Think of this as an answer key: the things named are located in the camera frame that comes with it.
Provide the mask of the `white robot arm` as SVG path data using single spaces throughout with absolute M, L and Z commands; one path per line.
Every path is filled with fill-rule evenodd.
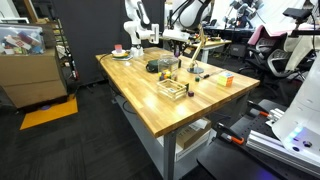
M 187 30 L 198 28 L 201 21 L 210 13 L 212 0 L 173 0 L 169 27 L 165 28 L 164 39 L 187 42 Z

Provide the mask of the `aluminium rail robot base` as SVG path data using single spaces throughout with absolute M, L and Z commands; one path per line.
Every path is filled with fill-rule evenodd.
M 320 176 L 320 64 L 314 62 L 289 108 L 271 126 L 276 138 L 251 130 L 246 146 Z

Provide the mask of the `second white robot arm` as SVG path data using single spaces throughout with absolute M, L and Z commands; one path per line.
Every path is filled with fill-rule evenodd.
M 159 43 L 159 25 L 150 23 L 141 0 L 125 0 L 125 8 L 130 21 L 125 22 L 123 27 L 131 38 L 130 54 L 139 57 L 144 54 L 142 40 L 148 40 L 152 44 Z

